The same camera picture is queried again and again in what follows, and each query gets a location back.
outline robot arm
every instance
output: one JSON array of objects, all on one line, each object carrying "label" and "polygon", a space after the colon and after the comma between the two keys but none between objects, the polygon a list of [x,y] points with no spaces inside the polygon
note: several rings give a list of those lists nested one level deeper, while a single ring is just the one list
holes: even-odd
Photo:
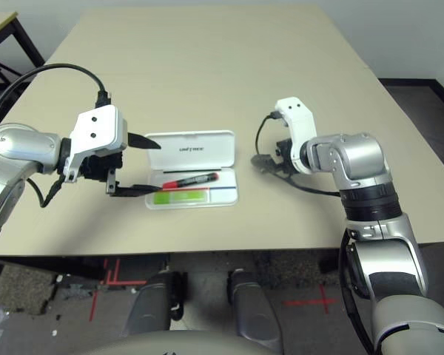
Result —
[{"label": "robot arm", "polygon": [[69,138],[41,133],[24,124],[0,125],[0,228],[7,221],[32,174],[61,175],[60,184],[75,183],[79,176],[107,182],[111,196],[139,196],[156,186],[119,187],[115,170],[122,167],[127,146],[159,149],[140,135],[127,132],[127,122],[113,105],[81,113]]},{"label": "robot arm", "polygon": [[378,141],[366,133],[316,137],[297,98],[279,100],[275,110],[292,137],[277,143],[284,162],[302,174],[332,173],[340,192],[355,240],[345,250],[351,282],[372,304],[372,350],[444,354],[444,309],[426,298],[426,268]]}]

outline baseboard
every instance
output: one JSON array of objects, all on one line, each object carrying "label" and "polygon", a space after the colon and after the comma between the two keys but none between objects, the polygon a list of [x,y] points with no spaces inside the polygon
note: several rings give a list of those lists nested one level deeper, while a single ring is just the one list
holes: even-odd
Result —
[{"label": "baseboard", "polygon": [[380,83],[397,87],[430,87],[444,103],[444,87],[436,79],[379,78]]}]

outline red cross mark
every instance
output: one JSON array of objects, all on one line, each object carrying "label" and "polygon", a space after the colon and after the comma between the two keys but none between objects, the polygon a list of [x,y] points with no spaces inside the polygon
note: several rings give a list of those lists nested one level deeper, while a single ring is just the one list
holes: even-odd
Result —
[{"label": "red cross mark", "polygon": [[320,290],[320,299],[313,300],[291,300],[291,301],[283,301],[284,305],[292,306],[292,305],[324,305],[324,312],[326,314],[329,313],[329,305],[332,303],[337,303],[335,298],[326,298],[326,292],[324,291],[324,286],[319,284]]}]

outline red tape mark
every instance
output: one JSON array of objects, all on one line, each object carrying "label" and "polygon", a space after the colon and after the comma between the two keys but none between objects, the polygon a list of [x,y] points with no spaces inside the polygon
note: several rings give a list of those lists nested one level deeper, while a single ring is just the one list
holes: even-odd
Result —
[{"label": "red tape mark", "polygon": [[98,290],[95,290],[92,297],[92,306],[90,307],[89,322],[92,322],[92,320],[94,319],[95,307],[97,307],[97,296]]},{"label": "red tape mark", "polygon": [[326,314],[329,314],[329,306],[326,303],[326,292],[324,291],[324,286],[322,283],[319,284],[319,289],[320,289],[320,295],[323,298],[324,311],[326,312]]},{"label": "red tape mark", "polygon": [[326,291],[324,290],[324,286],[322,284],[319,285],[320,295],[322,298],[314,299],[314,300],[292,300],[292,301],[283,301],[283,305],[293,306],[293,305],[323,305],[324,312],[326,314],[329,313],[329,305],[333,303],[337,303],[335,298],[326,298]]},{"label": "red tape mark", "polygon": [[[104,268],[107,269],[109,264],[109,260],[107,258],[104,259]],[[120,271],[120,258],[118,257],[115,261],[115,269],[107,270],[107,278],[105,280],[101,280],[101,285],[108,286],[139,286],[146,285],[146,280],[129,280],[129,281],[118,281],[118,273]],[[95,308],[97,307],[97,291],[94,292],[92,299],[92,306],[90,309],[89,322],[92,322],[94,319]]]}]

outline table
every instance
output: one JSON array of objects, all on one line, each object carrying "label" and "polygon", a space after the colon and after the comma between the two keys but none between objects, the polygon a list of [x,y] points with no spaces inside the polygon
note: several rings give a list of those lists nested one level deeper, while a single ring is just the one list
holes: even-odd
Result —
[{"label": "table", "polygon": [[[26,188],[0,236],[0,255],[334,248],[345,214],[251,166],[254,137],[279,98],[299,97],[319,135],[367,131],[383,145],[419,243],[444,241],[444,166],[332,21],[312,5],[106,8],[85,12],[49,63],[97,74],[130,132],[231,129],[239,201],[232,207],[150,211],[143,198],[111,198],[105,185],[66,185],[45,209]],[[40,74],[7,122],[68,136],[95,100],[81,73]],[[289,136],[269,122],[260,150]],[[122,186],[145,183],[146,153],[124,152]],[[55,176],[35,175],[47,190]],[[334,189],[332,177],[300,181]]]},{"label": "table", "polygon": [[[31,41],[30,37],[20,24],[20,21],[17,19],[17,12],[8,12],[8,13],[0,13],[0,43],[2,43],[8,36],[13,35],[21,46],[23,51],[26,53],[28,58],[32,61],[32,63],[39,67],[44,64],[44,59],[41,57],[41,54],[36,49],[35,45]],[[10,84],[8,78],[1,72],[1,69],[6,69],[12,72],[15,75],[20,75],[15,70],[3,65],[0,63],[0,79],[3,80],[3,84],[0,85],[0,89],[5,89],[6,86]]]}]

